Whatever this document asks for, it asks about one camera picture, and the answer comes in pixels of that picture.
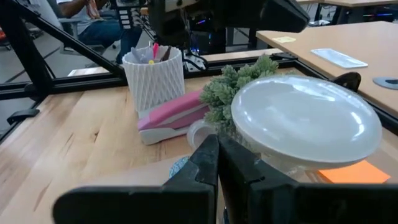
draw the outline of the white pen holder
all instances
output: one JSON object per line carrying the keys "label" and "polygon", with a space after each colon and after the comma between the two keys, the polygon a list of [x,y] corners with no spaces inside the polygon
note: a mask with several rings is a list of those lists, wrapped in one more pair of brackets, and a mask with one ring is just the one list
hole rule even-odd
{"label": "white pen holder", "polygon": [[[137,49],[138,55],[145,54],[147,48]],[[135,63],[137,61],[131,52],[122,59],[131,98],[138,113],[185,93],[181,51],[172,47],[169,59],[159,62],[166,51],[167,46],[159,46],[154,64]]]}

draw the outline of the green succulent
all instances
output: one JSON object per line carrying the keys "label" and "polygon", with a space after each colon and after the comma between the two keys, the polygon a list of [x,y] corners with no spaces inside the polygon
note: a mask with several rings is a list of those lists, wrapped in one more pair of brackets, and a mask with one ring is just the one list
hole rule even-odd
{"label": "green succulent", "polygon": [[222,69],[222,75],[214,77],[203,88],[200,100],[210,107],[205,115],[205,121],[215,125],[218,131],[235,132],[232,120],[231,103],[235,94],[249,82],[262,77],[275,75],[278,63],[269,56],[260,56],[254,65],[245,65],[236,71],[227,65]]}

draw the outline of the sticky note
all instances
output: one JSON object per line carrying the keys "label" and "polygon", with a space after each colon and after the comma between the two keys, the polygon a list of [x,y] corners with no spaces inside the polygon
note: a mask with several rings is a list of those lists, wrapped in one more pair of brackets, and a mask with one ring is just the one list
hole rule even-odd
{"label": "sticky note", "polygon": [[338,169],[320,170],[318,173],[334,184],[382,184],[390,178],[368,161]]}
{"label": "sticky note", "polygon": [[289,43],[289,42],[293,42],[293,41],[295,41],[296,39],[295,38],[293,38],[293,37],[287,37],[287,36],[284,36],[284,37],[276,37],[276,38],[272,38],[272,40],[274,40],[274,41],[278,41],[279,43]]}

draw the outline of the wooden table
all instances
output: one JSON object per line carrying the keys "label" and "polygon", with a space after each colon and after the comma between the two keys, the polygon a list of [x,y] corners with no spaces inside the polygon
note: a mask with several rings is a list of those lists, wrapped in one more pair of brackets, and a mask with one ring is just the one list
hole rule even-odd
{"label": "wooden table", "polygon": [[[281,44],[276,37],[289,36],[294,42]],[[398,25],[389,22],[367,22],[338,26],[307,28],[299,34],[259,31],[257,38],[289,52],[318,72],[333,78],[346,72],[359,72],[359,92],[398,117],[397,92],[373,83],[374,77],[398,78]],[[311,53],[313,49],[332,48],[369,64],[366,68],[343,69]]]}
{"label": "wooden table", "polygon": [[323,0],[323,4],[337,6],[332,24],[363,22],[364,7],[397,4],[398,0]]}
{"label": "wooden table", "polygon": [[[206,59],[252,57],[264,52],[279,50],[209,55]],[[87,74],[88,70],[72,73]],[[209,79],[186,80],[185,88],[197,90]],[[52,95],[38,109],[41,112],[35,118],[26,119],[0,145],[2,224],[51,223],[52,204],[67,190],[106,176],[120,181],[120,176],[129,177],[123,173],[132,168],[192,153],[185,136],[152,146],[141,143],[127,87]],[[389,182],[398,182],[398,137],[384,129],[380,149],[368,161],[391,175]],[[316,181],[307,175],[297,180]],[[113,181],[100,182],[111,185]]]}
{"label": "wooden table", "polygon": [[322,3],[331,4],[334,6],[363,7],[397,4],[398,0],[323,0]]}

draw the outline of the white lid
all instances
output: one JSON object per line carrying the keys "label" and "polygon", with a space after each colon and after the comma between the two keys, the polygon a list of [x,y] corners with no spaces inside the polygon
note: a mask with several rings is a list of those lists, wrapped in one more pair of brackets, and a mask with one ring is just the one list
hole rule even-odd
{"label": "white lid", "polygon": [[301,75],[254,80],[234,97],[237,130],[259,152],[314,168],[348,166],[372,154],[381,123],[359,95]]}

